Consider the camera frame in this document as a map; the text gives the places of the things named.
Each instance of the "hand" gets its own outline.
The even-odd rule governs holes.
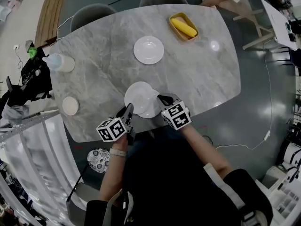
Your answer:
[[[124,134],[121,138],[114,142],[112,148],[120,151],[127,152],[127,133]]]

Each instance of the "wooden tray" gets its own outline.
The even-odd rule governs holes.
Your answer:
[[[197,31],[196,36],[194,36],[193,38],[182,33],[180,30],[176,29],[175,26],[172,24],[171,19],[175,18],[180,20],[181,22],[187,24],[188,26],[190,26],[191,28],[193,28],[195,31]],[[174,33],[182,40],[182,41],[191,41],[194,40],[196,37],[198,37],[198,29],[196,28],[196,26],[193,24],[193,22],[187,17],[186,14],[184,13],[177,13],[175,15],[170,16],[169,18],[169,25],[172,28],[172,30],[174,31]]]

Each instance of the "gray marble tabletop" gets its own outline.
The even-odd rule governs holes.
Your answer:
[[[183,42],[168,20],[184,12],[198,28],[194,41]],[[163,58],[144,65],[134,56],[135,42],[146,35],[159,38]],[[58,41],[51,48],[74,58],[70,73],[51,72],[55,100],[63,121],[77,142],[100,140],[96,127],[124,106],[127,88],[138,81],[159,93],[174,93],[197,115],[240,93],[238,59],[229,30],[218,10],[194,5],[157,5],[134,8],[96,20]],[[66,96],[79,102],[68,116],[62,109]],[[136,132],[164,125],[160,115],[135,116]]]

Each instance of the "floor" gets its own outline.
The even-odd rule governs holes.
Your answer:
[[[91,3],[109,4],[117,0],[65,0],[60,22],[62,24],[81,7]],[[140,0],[122,0],[112,6],[117,11],[135,8]],[[199,4],[201,0],[187,0],[190,4]],[[250,0],[254,8],[261,8],[260,0]],[[17,13],[11,14],[0,32],[0,81],[7,75],[13,78],[13,82],[19,79],[19,71],[16,69],[17,57],[12,49],[14,44],[21,44],[18,51],[22,60],[27,61],[28,56],[24,50],[24,42],[34,39],[35,29],[38,23],[39,11],[43,0],[25,0]],[[242,46],[257,38],[254,25],[248,20],[233,21],[235,14],[224,9],[219,11],[223,16],[236,47],[240,66],[241,93],[236,98],[193,118],[193,125],[203,135],[209,136],[214,146],[244,144],[250,148],[258,145],[269,130],[270,97],[269,79],[264,63],[262,47],[248,51],[242,50]],[[267,22],[267,17],[261,15],[259,21]],[[59,37],[69,33],[70,21],[59,29]],[[230,161],[233,168],[246,169],[253,178],[261,178],[266,170],[275,163],[279,147],[286,135],[286,122],[293,117],[293,104],[295,92],[294,68],[282,66],[277,59],[282,59],[285,53],[267,52],[266,59],[271,79],[271,91],[273,101],[273,120],[271,136],[259,145],[255,150],[248,150],[243,146],[231,146],[219,148],[221,153]],[[91,143],[76,143],[70,135],[71,151],[80,171],[86,165],[89,151],[94,148],[109,148],[110,145],[101,141]],[[99,188],[103,175],[94,172],[88,167],[83,176],[86,183]]]
[[[44,0],[23,0],[17,10],[13,10],[7,17],[6,22],[0,21],[0,97],[6,93],[6,77],[9,76],[13,84],[18,84],[20,71],[18,69],[19,59],[13,50],[14,45],[20,44],[16,52],[23,64],[29,59],[25,51],[25,42],[34,40],[37,24]],[[30,104],[30,114],[37,113],[46,107],[54,106],[52,100],[39,100]],[[0,125],[7,123],[1,119]]]

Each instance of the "gray floor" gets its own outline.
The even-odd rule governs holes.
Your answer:
[[[93,3],[110,3],[114,0],[66,0],[62,11],[63,22],[72,16],[80,7]],[[191,4],[198,4],[200,0],[188,0]],[[261,7],[260,0],[252,0],[256,7]],[[139,0],[124,0],[114,4],[118,11],[137,7]],[[257,38],[254,25],[248,20],[233,21],[235,14],[219,9],[223,16],[236,48],[240,76],[241,93],[236,98],[193,118],[193,125],[203,135],[208,135],[214,146],[244,144],[250,148],[260,143],[270,126],[270,97],[269,79],[264,63],[262,45],[248,51],[242,46]],[[261,21],[267,21],[265,15]],[[62,28],[62,35],[68,33],[69,25]],[[261,178],[266,170],[275,163],[279,148],[286,135],[286,122],[293,116],[295,102],[295,77],[292,66],[282,66],[281,62],[286,53],[267,52],[266,59],[271,78],[273,101],[273,121],[271,136],[255,150],[248,150],[242,146],[223,147],[219,150],[230,161],[233,168],[246,169],[253,178]],[[80,171],[85,167],[87,154],[90,150],[110,145],[101,141],[91,143],[76,143],[68,135],[73,156]],[[84,175],[86,183],[98,188],[103,175],[88,167]]]

